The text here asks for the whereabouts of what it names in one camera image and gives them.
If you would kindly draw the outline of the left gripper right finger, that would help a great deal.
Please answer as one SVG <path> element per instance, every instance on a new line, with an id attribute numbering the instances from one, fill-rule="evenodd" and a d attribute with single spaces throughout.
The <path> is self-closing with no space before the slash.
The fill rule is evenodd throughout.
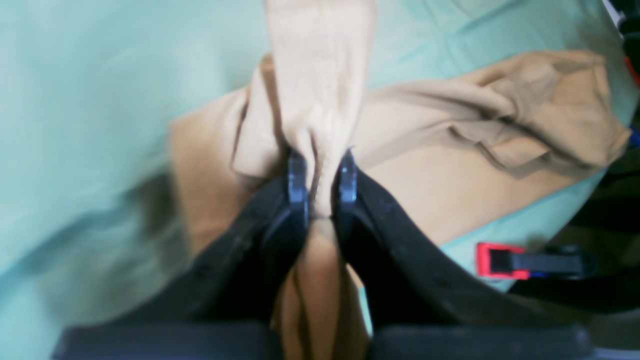
<path id="1" fill-rule="evenodd" d="M 591 360 L 588 333 L 457 265 L 350 151 L 336 174 L 340 252 L 365 286 L 368 360 Z"/>

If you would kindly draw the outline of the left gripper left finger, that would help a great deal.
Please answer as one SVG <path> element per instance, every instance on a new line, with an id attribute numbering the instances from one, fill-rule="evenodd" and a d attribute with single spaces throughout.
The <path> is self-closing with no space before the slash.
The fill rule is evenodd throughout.
<path id="1" fill-rule="evenodd" d="M 159 294 L 103 325 L 64 331 L 55 360 L 282 360 L 270 328 L 306 241 L 306 161 L 254 194 L 229 228 Z"/>

